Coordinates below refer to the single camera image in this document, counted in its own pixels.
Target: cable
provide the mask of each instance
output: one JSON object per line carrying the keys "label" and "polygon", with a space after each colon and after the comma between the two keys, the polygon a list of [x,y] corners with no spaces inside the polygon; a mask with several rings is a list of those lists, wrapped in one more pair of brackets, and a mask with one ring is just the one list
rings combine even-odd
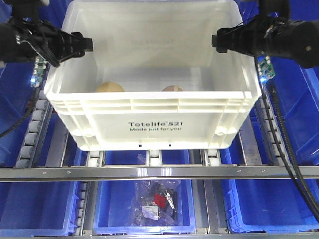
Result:
{"label": "cable", "polygon": [[295,174],[296,174],[297,178],[299,179],[301,185],[304,187],[306,193],[308,194],[309,199],[311,200],[311,202],[313,203],[314,207],[316,208],[316,210],[319,213],[319,204],[316,201],[316,199],[314,198],[313,194],[311,193],[310,188],[307,185],[307,183],[306,183],[306,181],[305,181],[305,179],[304,179],[304,177],[301,174],[301,171],[299,169],[295,153],[294,153],[293,148],[291,146],[291,142],[289,140],[286,127],[284,125],[284,120],[283,120],[283,116],[282,116],[280,108],[279,108],[279,104],[278,104],[279,100],[278,100],[275,88],[274,88],[274,90],[272,92],[272,98],[273,98],[273,102],[274,102],[274,109],[275,109],[275,112],[276,112],[276,115],[277,115],[278,124],[279,124],[279,127],[281,128],[282,135],[283,135],[283,138],[284,138],[284,142],[286,143],[287,153],[288,153],[289,158],[291,159],[291,163],[292,163],[293,169],[295,171]]}
{"label": "cable", "polygon": [[24,115],[13,126],[11,126],[8,130],[1,133],[0,138],[6,136],[10,132],[12,132],[14,129],[16,129],[32,113],[32,111],[36,105],[36,101],[38,99],[39,93],[40,93],[40,87],[35,88],[35,90],[33,91],[32,98],[31,98],[31,104],[28,107],[28,109],[26,110],[26,112],[24,113]]}
{"label": "cable", "polygon": [[[256,65],[256,66],[257,66],[257,63],[258,63],[257,58],[255,58],[255,65]],[[286,159],[286,157],[285,157],[283,151],[282,151],[281,148],[280,148],[280,143],[279,143],[279,141],[278,141],[278,139],[277,139],[277,136],[276,136],[276,134],[275,134],[274,126],[273,126],[273,124],[271,123],[271,120],[272,120],[272,119],[271,119],[271,116],[270,116],[269,109],[268,109],[268,107],[267,107],[268,104],[267,104],[267,102],[266,102],[266,95],[265,95],[265,93],[264,93],[264,91],[263,91],[263,86],[262,86],[262,84],[261,84],[260,81],[259,81],[259,85],[260,85],[261,92],[262,92],[262,99],[263,99],[264,106],[265,106],[265,110],[266,110],[266,114],[267,114],[267,120],[269,121],[269,125],[270,125],[270,128],[271,128],[271,133],[272,133],[272,136],[273,136],[273,138],[274,138],[275,145],[276,145],[276,147],[277,147],[277,149],[278,149],[279,155],[280,155],[280,157],[282,158],[283,163],[284,163],[284,166],[285,166],[285,168],[286,168],[286,170],[287,170],[287,172],[288,172],[288,174],[289,174],[291,180],[293,181],[295,187],[296,187],[297,190],[299,191],[301,197],[303,198],[303,200],[304,200],[304,202],[306,203],[306,205],[308,206],[309,210],[311,211],[311,213],[312,213],[313,216],[315,217],[316,221],[319,223],[319,211],[317,210],[317,208],[316,208],[316,206],[313,204],[313,202],[309,199],[309,194],[307,194],[307,191],[299,185],[298,181],[297,181],[296,178],[294,177],[294,175],[293,175],[293,173],[292,173],[292,171],[291,171],[291,169],[290,169],[290,167],[289,167],[289,164],[288,164],[288,162],[287,162],[287,159]]]}
{"label": "cable", "polygon": [[227,32],[227,33],[225,33],[225,34],[223,34],[223,36],[226,36],[226,35],[228,35],[228,34],[234,32],[234,31],[236,31],[236,30],[238,30],[238,29],[244,27],[244,26],[245,26],[244,23],[247,22],[247,21],[249,21],[249,20],[252,20],[252,19],[254,19],[254,17],[251,17],[251,18],[249,18],[249,19],[246,19],[246,20],[242,21],[241,23],[239,23],[239,24],[237,24],[237,25],[235,26],[235,27],[240,26],[239,28],[233,29],[233,30],[231,30],[231,31],[229,31],[229,32]]}

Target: metal rail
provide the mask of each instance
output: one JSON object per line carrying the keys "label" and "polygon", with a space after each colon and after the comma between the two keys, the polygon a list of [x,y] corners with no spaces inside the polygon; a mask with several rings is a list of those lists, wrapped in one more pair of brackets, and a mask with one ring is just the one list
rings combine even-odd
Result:
{"label": "metal rail", "polygon": [[[305,178],[319,178],[319,166],[300,167]],[[288,179],[280,166],[220,166],[170,165],[145,167],[141,165],[106,166],[104,168],[28,168],[0,169],[1,182],[16,181],[99,181],[133,179]]]}
{"label": "metal rail", "polygon": [[113,236],[70,236],[50,237],[54,239],[317,239],[318,232],[295,234],[267,234],[267,233],[243,233],[243,234],[177,234],[177,235],[113,235]]}

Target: blue storage bin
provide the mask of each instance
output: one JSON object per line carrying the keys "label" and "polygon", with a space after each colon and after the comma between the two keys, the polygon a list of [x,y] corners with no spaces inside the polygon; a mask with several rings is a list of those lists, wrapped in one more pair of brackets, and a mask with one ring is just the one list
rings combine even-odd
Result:
{"label": "blue storage bin", "polygon": [[[234,150],[221,150],[223,163],[240,161]],[[307,183],[319,200],[315,179]],[[296,233],[318,229],[319,225],[291,180],[223,180],[228,226],[233,233]]]}
{"label": "blue storage bin", "polygon": [[61,28],[68,5],[73,0],[52,0],[47,7],[40,8],[40,19],[48,20],[52,25]]}
{"label": "blue storage bin", "polygon": [[9,5],[0,1],[0,22],[6,22],[11,15],[11,8]]}
{"label": "blue storage bin", "polygon": [[292,147],[300,165],[319,164],[319,80],[317,68],[274,58],[275,84]]}
{"label": "blue storage bin", "polygon": [[[82,152],[77,149],[74,165]],[[75,232],[81,182],[0,183],[0,237],[67,236]]]}
{"label": "blue storage bin", "polygon": [[[29,77],[32,64],[8,64],[0,75],[0,133],[15,124],[24,114],[31,97],[32,87]],[[0,138],[0,167],[16,160],[21,149],[27,123]]]}
{"label": "blue storage bin", "polygon": [[255,16],[259,13],[258,3],[256,1],[241,1],[234,0],[240,11],[241,17],[243,21],[250,19],[252,16]]}
{"label": "blue storage bin", "polygon": [[[109,151],[107,164],[143,164],[137,155],[145,151]],[[188,151],[172,150],[162,153],[166,164],[189,164]],[[132,198],[135,196],[134,181],[102,181],[99,183],[94,232],[97,234],[161,234],[193,233],[196,229],[191,180],[182,180],[177,188],[178,208],[182,217],[178,217],[178,226],[128,226]]]}

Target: blue led light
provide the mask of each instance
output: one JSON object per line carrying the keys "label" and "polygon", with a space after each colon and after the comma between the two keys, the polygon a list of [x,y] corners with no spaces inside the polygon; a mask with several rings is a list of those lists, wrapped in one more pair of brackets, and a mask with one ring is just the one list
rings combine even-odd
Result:
{"label": "blue led light", "polygon": [[259,78],[260,82],[263,84],[263,83],[266,83],[268,81],[268,79],[264,76],[260,77]]}

